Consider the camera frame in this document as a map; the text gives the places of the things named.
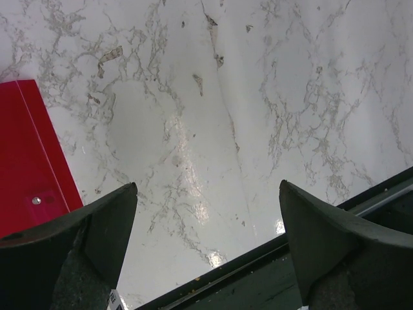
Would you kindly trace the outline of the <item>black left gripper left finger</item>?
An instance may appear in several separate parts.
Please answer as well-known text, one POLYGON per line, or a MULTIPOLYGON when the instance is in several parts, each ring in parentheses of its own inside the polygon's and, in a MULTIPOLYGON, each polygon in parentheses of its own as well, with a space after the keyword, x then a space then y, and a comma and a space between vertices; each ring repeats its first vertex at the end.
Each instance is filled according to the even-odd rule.
POLYGON ((128 183, 74 212, 1 238, 1 309, 106 309, 136 215, 128 183))

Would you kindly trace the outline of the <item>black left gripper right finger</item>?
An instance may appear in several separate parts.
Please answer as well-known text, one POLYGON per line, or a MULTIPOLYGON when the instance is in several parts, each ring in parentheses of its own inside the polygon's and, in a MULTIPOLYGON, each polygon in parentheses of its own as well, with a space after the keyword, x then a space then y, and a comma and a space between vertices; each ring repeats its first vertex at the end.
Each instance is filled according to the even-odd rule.
POLYGON ((412 309, 412 235, 325 203, 283 180, 279 203, 309 309, 412 309))

